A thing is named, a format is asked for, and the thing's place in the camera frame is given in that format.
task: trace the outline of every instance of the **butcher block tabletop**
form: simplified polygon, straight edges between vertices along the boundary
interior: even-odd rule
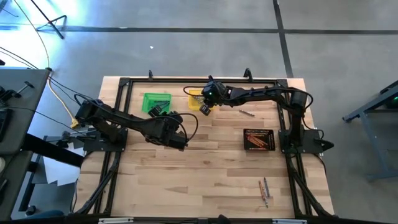
[[[114,106],[120,77],[104,77],[99,99]],[[305,90],[301,78],[287,79],[289,86]],[[264,84],[228,84],[242,88],[263,88]],[[188,96],[182,88],[204,83],[134,83],[129,113],[150,118],[141,111],[144,93],[170,93],[171,110],[193,113],[199,128],[185,151],[145,142],[137,131],[129,130],[126,150],[122,153],[112,207],[112,216],[129,217],[217,217],[292,218],[286,161],[280,152],[277,104],[273,101],[249,102],[242,106],[216,107],[209,116],[188,108]],[[124,90],[120,109],[126,99]],[[240,113],[248,111],[255,117]],[[313,127],[310,109],[306,123]],[[183,116],[188,137],[195,130],[191,116]],[[246,152],[243,129],[273,129],[276,150]],[[85,159],[77,183],[75,211],[83,206],[98,185],[103,152],[93,152]],[[308,188],[326,211],[333,213],[325,170],[318,158],[302,154]],[[259,180],[267,178],[272,198],[269,208],[261,198]],[[103,211],[109,184],[103,193]],[[300,208],[304,210],[300,188]]]

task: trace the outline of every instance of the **cable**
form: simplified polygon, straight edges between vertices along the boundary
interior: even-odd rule
[[[323,159],[318,155],[318,154],[313,154],[316,158],[319,159],[319,161],[321,161],[322,165],[323,165],[323,169],[325,170],[325,175],[326,175],[326,165],[325,162],[323,161]]]
[[[191,137],[188,139],[187,142],[191,141],[191,139],[196,135],[196,133],[197,133],[197,131],[198,131],[198,127],[199,127],[198,118],[197,118],[194,114],[191,114],[191,113],[172,114],[172,115],[170,115],[170,116],[176,116],[176,115],[189,115],[189,116],[193,116],[193,117],[195,118],[195,120],[196,120],[196,122],[197,122],[197,126],[196,126],[196,128],[195,128],[193,134],[191,135]]]
[[[325,133],[323,132],[323,130],[322,130],[322,129],[313,129],[313,128],[310,128],[310,127],[308,127],[308,125],[305,123],[305,120],[304,120],[304,118],[302,118],[302,120],[303,120],[303,124],[304,124],[304,126],[305,126],[306,128],[308,128],[309,130],[320,131],[320,132],[322,133],[322,136],[321,136],[321,138],[320,138],[320,139],[323,139],[323,137],[324,137]]]
[[[203,96],[203,95],[193,95],[191,93],[188,93],[185,89],[186,88],[204,88],[204,87],[207,87],[207,86],[186,86],[186,87],[182,88],[182,91],[184,91],[184,93],[187,94],[188,96]]]
[[[14,58],[13,56],[11,56],[11,55],[9,55],[9,54],[7,54],[7,53],[5,53],[5,52],[0,51],[0,53],[3,53],[3,54],[5,54],[5,55],[7,55],[8,57],[10,57],[10,58],[16,60],[16,61],[19,62],[19,63],[23,63],[24,65],[28,66],[28,67],[31,68],[31,69],[35,69],[34,67],[30,66],[29,64],[27,64],[27,63],[25,63],[25,62],[22,62],[22,61],[20,61],[20,60]]]
[[[72,201],[70,202],[70,206],[69,206],[69,213],[73,214],[73,211],[75,209],[76,206],[76,202],[77,202],[77,180],[75,181],[75,196],[72,198]]]
[[[0,49],[6,51],[6,52],[8,52],[8,53],[10,53],[10,54],[12,54],[12,55],[14,55],[14,56],[16,56],[16,57],[19,57],[21,60],[23,60],[23,61],[25,61],[26,63],[28,63],[31,67],[34,67],[35,69],[38,69],[38,68],[37,68],[36,66],[34,66],[32,63],[28,62],[27,60],[25,60],[24,58],[20,57],[19,55],[16,55],[16,54],[12,53],[11,51],[9,51],[9,50],[7,50],[7,49],[5,49],[5,48],[3,48],[3,47],[0,47]]]
[[[81,133],[81,132],[79,132],[79,131],[76,131],[76,130],[74,130],[74,129],[68,127],[66,124],[61,123],[61,122],[57,121],[56,119],[50,118],[49,116],[47,116],[47,115],[45,115],[45,114],[42,114],[42,113],[40,113],[40,112],[38,112],[38,111],[36,111],[36,110],[32,110],[32,109],[29,109],[29,108],[23,108],[23,107],[19,107],[19,106],[8,106],[8,105],[4,105],[4,106],[5,106],[5,107],[8,107],[8,108],[23,109],[23,110],[29,110],[29,111],[34,112],[34,113],[38,113],[38,114],[40,114],[40,115],[42,115],[42,116],[44,116],[44,117],[46,117],[46,118],[48,118],[48,119],[50,119],[50,120],[52,120],[52,121],[58,123],[58,124],[64,125],[64,126],[67,127],[68,129],[71,129],[72,131],[77,132],[78,134],[81,134],[81,135],[86,136],[86,134],[83,134],[83,133]]]
[[[0,7],[0,9],[1,9],[1,10],[4,10],[4,11],[6,11],[6,12],[8,12],[8,14],[10,14],[10,15],[12,15],[12,16],[14,16],[14,17],[19,17],[19,16],[16,16],[16,15],[14,15],[14,14],[13,14],[13,13],[11,13],[11,12],[9,12],[9,11],[5,10],[4,8],[1,8],[1,7]]]
[[[77,103],[72,97],[70,97],[70,95],[68,93],[66,93],[61,87],[59,87],[57,84],[55,84],[52,80],[50,80],[50,82],[55,85],[56,87],[58,87],[61,91],[63,91],[64,94],[66,94],[70,100],[72,100],[73,102]]]
[[[75,91],[75,90],[72,90],[71,88],[69,88],[69,87],[67,87],[67,86],[65,86],[65,85],[62,85],[60,82],[56,81],[53,77],[49,77],[49,78],[51,79],[51,81],[56,82],[58,85],[60,85],[60,86],[62,86],[62,87],[64,87],[64,88],[66,88],[67,90],[72,91],[72,92],[74,92],[74,93],[76,93],[76,94],[85,96],[85,97],[87,97],[87,98],[89,98],[89,99],[92,100],[91,97],[89,97],[89,96],[87,96],[87,95],[84,95],[84,94],[82,94],[82,93],[79,93],[79,92],[77,92],[77,91]]]
[[[288,157],[289,159],[293,159],[297,156],[297,154],[293,154],[293,156]]]
[[[44,50],[45,50],[45,54],[47,56],[47,67],[50,68],[50,58],[49,58],[49,53],[47,52],[47,48],[45,47],[44,41],[42,39],[42,37],[40,36],[39,32],[37,32],[35,26],[33,25],[32,21],[30,21],[29,17],[27,16],[27,14],[25,13],[25,11],[20,7],[20,5],[18,4],[17,0],[14,0],[14,2],[17,4],[18,8],[21,10],[21,12],[25,15],[26,19],[29,21],[29,23],[31,24],[31,26],[33,27],[33,30],[35,30],[36,34],[39,36],[40,41],[43,44]]]
[[[25,11],[21,8],[21,6],[18,4],[17,0],[14,0],[15,3],[17,4],[18,8],[22,11],[22,13],[25,15],[26,19],[29,21],[29,23],[31,24],[31,26],[33,27],[33,29],[35,30],[36,34],[39,36],[39,39],[43,45],[43,48],[45,50],[45,54],[47,56],[47,67],[50,68],[50,57],[49,57],[49,53],[47,51],[47,48],[44,44],[43,38],[40,36],[39,32],[37,32],[37,29],[35,28],[35,26],[33,25],[32,21],[30,21],[29,17],[27,16],[27,14],[25,13]],[[70,125],[71,128],[76,128],[79,125],[79,122],[73,117],[72,113],[70,112],[69,108],[66,106],[65,102],[63,102],[63,100],[56,94],[56,92],[52,89],[51,84],[50,84],[50,78],[47,79],[47,86],[49,86],[50,91],[54,94],[54,96],[61,102],[61,104],[63,105],[63,107],[65,108],[65,110],[67,111],[67,113],[69,114],[71,120],[72,120],[72,124]]]
[[[72,120],[72,124],[70,125],[70,127],[76,128],[79,125],[79,122],[76,120],[76,118],[72,115],[72,113],[70,112],[68,106],[65,104],[65,102],[56,94],[56,92],[52,89],[51,87],[51,83],[50,83],[50,79],[47,79],[47,85],[50,88],[50,91],[54,94],[54,96],[61,102],[62,106],[65,108],[65,110],[67,111],[67,113],[70,116],[70,119]]]

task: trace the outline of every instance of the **gray floor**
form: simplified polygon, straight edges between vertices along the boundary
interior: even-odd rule
[[[30,1],[19,2],[34,23],[43,23]],[[276,28],[271,0],[67,2],[37,1],[51,18],[67,14],[67,24],[73,26]],[[280,0],[279,4],[286,29],[398,29],[396,1]],[[14,2],[5,9],[19,17],[1,12],[0,23],[27,22]],[[48,32],[42,37],[54,77],[92,97],[98,95],[104,75],[147,75],[148,69],[154,75],[238,77],[250,67],[256,77],[286,77],[277,34],[69,32],[65,40],[60,40]],[[315,98],[311,107],[315,124],[325,130],[325,139],[335,143],[325,153],[325,163],[336,214],[397,223],[398,179],[371,183],[365,179],[366,174],[379,170],[379,164],[361,123],[345,124],[341,120],[397,80],[397,36],[287,35],[286,39],[294,77],[304,78],[307,90]],[[17,32],[2,31],[0,43],[36,66],[47,66],[40,40],[29,26],[22,26]],[[78,107],[64,98],[76,111]],[[70,124],[70,118],[48,89],[38,111]],[[396,126],[387,123],[396,124],[396,118],[373,120],[379,127],[378,135],[397,132]],[[41,116],[35,116],[30,127],[30,133],[39,137],[63,130],[63,126]],[[391,153],[392,163],[396,156]],[[68,212],[72,194],[71,185],[37,186],[31,204],[40,210],[56,208]],[[13,218],[22,215],[14,212]]]

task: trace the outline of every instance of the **green plastic bin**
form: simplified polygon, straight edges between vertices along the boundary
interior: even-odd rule
[[[169,112],[172,104],[172,95],[168,93],[145,93],[142,111],[148,113],[154,106],[159,105],[162,112]]]

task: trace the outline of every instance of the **desk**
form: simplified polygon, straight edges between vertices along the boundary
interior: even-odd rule
[[[21,93],[21,98],[12,98],[7,103],[10,106],[20,106],[36,110],[48,75],[48,70],[0,69],[0,85],[5,90],[12,89],[17,91],[25,85],[24,81],[30,82],[35,87],[24,90]],[[6,160],[6,164],[11,161],[7,165],[6,170],[0,174],[8,180],[4,199],[0,204],[0,220],[8,220],[10,218],[22,182],[24,181],[27,167],[33,155],[32,152],[20,152],[19,149],[22,146],[34,112],[14,108],[12,110],[14,110],[12,119],[4,139],[0,143],[0,156]]]
[[[120,77],[104,77],[99,98],[113,106]],[[304,80],[288,79],[289,86],[305,90]],[[188,109],[188,96],[183,86],[196,83],[135,83],[129,113],[149,118],[141,111],[145,92],[172,94],[172,110],[193,113],[199,119],[196,136],[184,152],[145,142],[140,133],[129,131],[127,147],[122,154],[113,200],[112,216],[132,217],[217,217],[271,218],[294,217],[284,155],[277,146],[274,152],[245,152],[243,128],[280,129],[277,104],[273,101],[250,102],[230,108],[215,108],[209,116]],[[263,88],[260,84],[231,84],[243,88]],[[122,96],[123,108],[125,95]],[[239,113],[243,109],[255,118]],[[311,111],[306,123],[313,126]],[[183,117],[191,134],[195,120]],[[98,185],[103,152],[94,152],[82,167],[78,181],[75,210],[83,206]],[[307,185],[324,208],[333,213],[325,171],[313,155],[303,154]],[[272,199],[266,208],[261,199],[258,180],[267,177]],[[108,188],[104,191],[102,209]],[[304,208],[298,190],[300,208]]]

